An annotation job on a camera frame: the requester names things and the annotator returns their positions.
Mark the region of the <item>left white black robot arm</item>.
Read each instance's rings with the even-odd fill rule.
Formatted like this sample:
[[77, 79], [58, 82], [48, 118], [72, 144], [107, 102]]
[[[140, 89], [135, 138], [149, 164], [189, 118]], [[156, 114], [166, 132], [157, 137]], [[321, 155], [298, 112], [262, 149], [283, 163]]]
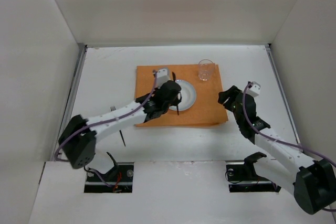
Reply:
[[115, 111], [87, 119], [80, 114], [72, 117], [58, 139], [54, 159], [69, 162], [73, 169], [87, 166], [95, 158], [99, 141], [126, 127], [159, 118], [170, 106], [180, 103], [180, 91], [180, 85], [169, 80]]

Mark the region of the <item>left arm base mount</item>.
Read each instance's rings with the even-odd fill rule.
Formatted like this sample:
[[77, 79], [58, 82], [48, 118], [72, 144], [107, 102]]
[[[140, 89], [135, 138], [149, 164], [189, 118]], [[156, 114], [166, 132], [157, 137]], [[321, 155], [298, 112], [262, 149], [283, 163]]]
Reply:
[[133, 163], [118, 163], [114, 157], [107, 152], [112, 167], [106, 173], [101, 173], [97, 169], [84, 167], [87, 174], [84, 193], [91, 194], [126, 194], [133, 192]]

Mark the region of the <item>black plastic knife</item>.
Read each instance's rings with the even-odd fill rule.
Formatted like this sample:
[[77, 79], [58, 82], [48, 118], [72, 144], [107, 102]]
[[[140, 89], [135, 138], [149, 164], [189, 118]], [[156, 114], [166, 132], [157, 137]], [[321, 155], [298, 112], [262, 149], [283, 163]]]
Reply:
[[[172, 77], [173, 77], [173, 81], [176, 82], [176, 74], [174, 72], [172, 72]], [[177, 93], [177, 96], [173, 102], [173, 106], [176, 106], [176, 111], [177, 114], [179, 115], [179, 104], [182, 101], [182, 96], [181, 96], [181, 89], [179, 90], [179, 92]]]

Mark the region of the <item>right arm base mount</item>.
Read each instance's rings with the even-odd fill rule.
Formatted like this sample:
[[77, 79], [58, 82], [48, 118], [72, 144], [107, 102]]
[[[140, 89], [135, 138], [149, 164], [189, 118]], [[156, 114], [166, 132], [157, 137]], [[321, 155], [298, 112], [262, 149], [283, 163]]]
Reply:
[[230, 193], [278, 193], [281, 187], [274, 182], [257, 175], [254, 164], [267, 155], [262, 152], [253, 153], [243, 161], [226, 163], [225, 178]]

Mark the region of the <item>clear plastic cup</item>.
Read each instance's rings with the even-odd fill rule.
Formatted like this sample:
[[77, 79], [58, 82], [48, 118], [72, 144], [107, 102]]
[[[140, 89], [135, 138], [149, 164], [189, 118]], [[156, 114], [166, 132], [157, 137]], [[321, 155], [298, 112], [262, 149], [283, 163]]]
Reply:
[[198, 63], [198, 77], [202, 81], [207, 81], [211, 78], [214, 72], [215, 64], [209, 59], [203, 59]]

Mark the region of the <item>black plastic fork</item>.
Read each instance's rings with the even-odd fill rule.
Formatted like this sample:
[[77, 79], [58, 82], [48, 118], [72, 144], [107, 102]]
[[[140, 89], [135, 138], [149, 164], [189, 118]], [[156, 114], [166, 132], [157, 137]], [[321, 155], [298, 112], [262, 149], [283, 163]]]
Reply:
[[[110, 107], [110, 110], [111, 110], [111, 111], [115, 111], [115, 110], [116, 110], [116, 107], [115, 107], [115, 106], [111, 106], [111, 107]], [[123, 134], [122, 134], [122, 131], [121, 131], [121, 130], [119, 130], [119, 134], [120, 134], [120, 136], [121, 136], [122, 143], [123, 143], [124, 147], [126, 147], [125, 140], [124, 140], [124, 137], [123, 137]]]

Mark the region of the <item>orange cloth napkin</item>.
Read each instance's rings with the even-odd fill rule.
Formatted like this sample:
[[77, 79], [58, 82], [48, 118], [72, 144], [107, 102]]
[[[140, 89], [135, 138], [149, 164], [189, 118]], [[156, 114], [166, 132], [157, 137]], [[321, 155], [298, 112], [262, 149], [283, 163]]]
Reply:
[[161, 117], [138, 124], [137, 127], [159, 127], [159, 126], [213, 126], [228, 121], [226, 109], [218, 103], [218, 94], [223, 91], [219, 66], [207, 81], [198, 77], [198, 65], [158, 65], [158, 66], [137, 66], [135, 97], [138, 98], [148, 94], [153, 86], [153, 70], [168, 68], [176, 74], [176, 78], [189, 82], [196, 90], [196, 101], [191, 108], [183, 111], [182, 104], [179, 104], [180, 112], [173, 110]]

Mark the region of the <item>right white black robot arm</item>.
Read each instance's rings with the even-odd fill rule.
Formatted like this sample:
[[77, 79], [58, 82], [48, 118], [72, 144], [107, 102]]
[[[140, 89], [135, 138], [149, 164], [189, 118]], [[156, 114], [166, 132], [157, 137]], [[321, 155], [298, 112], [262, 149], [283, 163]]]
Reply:
[[231, 86], [218, 94], [218, 103], [233, 113], [242, 136], [263, 151], [245, 158], [248, 174], [270, 180], [293, 195], [306, 213], [330, 212], [335, 202], [335, 162], [320, 155], [316, 160], [308, 148], [285, 142], [257, 116], [255, 97], [261, 87], [249, 82], [243, 90]]

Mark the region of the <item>clear plastic plate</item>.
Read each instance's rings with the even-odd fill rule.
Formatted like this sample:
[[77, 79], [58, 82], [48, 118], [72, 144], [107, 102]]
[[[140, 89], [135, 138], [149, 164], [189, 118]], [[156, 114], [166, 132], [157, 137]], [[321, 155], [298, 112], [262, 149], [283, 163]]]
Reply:
[[192, 84], [185, 80], [176, 81], [181, 87], [181, 102], [179, 103], [179, 111], [186, 111], [190, 109], [196, 101], [196, 90]]

